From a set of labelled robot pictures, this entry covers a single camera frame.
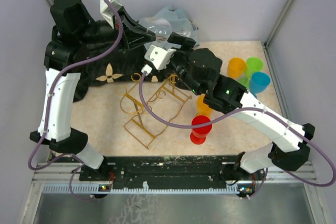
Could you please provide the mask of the green wine glass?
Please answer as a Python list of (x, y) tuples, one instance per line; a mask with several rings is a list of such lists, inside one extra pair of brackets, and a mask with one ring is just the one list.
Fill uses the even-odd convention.
[(264, 67), (264, 63), (261, 59), (256, 57), (250, 57), (246, 60), (246, 69), (244, 75), (238, 79), (238, 82), (245, 88), (249, 89), (249, 82), (252, 75), (255, 72), (260, 72)]

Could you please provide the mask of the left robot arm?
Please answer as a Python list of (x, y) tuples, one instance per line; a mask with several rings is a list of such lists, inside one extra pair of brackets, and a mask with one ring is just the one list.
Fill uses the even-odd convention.
[(70, 126), (72, 103), (85, 65), (112, 53), (128, 52), (153, 42), (155, 34), (133, 20), (119, 0), (100, 0), (101, 20), (94, 20), (82, 0), (54, 0), (55, 25), (45, 51), (46, 94), (43, 115), (30, 139), (60, 156), (74, 155), (98, 180), (108, 177), (104, 156), (88, 135)]

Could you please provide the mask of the orange yellow wine glass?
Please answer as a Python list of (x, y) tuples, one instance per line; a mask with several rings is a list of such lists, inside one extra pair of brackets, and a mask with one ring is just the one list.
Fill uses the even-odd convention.
[(205, 98), (205, 94), (201, 94), (197, 99), (197, 102), (196, 102), (197, 115), (204, 115), (210, 118), (214, 110), (204, 103), (204, 98)]

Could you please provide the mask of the blue wine glass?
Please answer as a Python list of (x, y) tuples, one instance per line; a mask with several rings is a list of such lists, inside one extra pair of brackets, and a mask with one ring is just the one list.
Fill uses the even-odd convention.
[(270, 77), (263, 72), (255, 72), (249, 81), (249, 90), (257, 98), (257, 94), (263, 92), (270, 84)]

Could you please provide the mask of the red wine glass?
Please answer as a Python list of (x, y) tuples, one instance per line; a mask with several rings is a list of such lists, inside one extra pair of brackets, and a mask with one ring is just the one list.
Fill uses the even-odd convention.
[[(210, 118), (204, 115), (198, 115), (192, 120), (192, 125), (200, 125), (210, 122)], [(190, 139), (192, 143), (201, 145), (205, 142), (207, 135), (212, 130), (212, 125), (194, 128), (191, 131)]]

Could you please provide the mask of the clear wine glass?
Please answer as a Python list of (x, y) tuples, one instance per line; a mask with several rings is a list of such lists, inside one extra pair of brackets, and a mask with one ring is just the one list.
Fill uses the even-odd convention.
[(139, 24), (155, 33), (156, 41), (166, 42), (172, 33), (192, 38), (197, 41), (198, 28), (189, 19), (165, 19), (160, 17), (145, 17)]

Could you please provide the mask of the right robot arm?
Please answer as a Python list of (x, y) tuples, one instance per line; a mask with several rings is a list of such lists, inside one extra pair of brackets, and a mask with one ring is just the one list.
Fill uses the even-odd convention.
[(172, 33), (168, 41), (180, 46), (170, 58), (169, 68), (189, 90), (204, 94), (204, 103), (211, 109), (247, 123), (271, 140), (238, 155), (234, 172), (239, 179), (271, 166), (294, 172), (306, 163), (310, 148), (302, 137), (313, 137), (311, 124), (295, 124), (262, 104), (238, 81), (220, 73), (223, 62), (212, 51), (194, 49), (195, 40)]

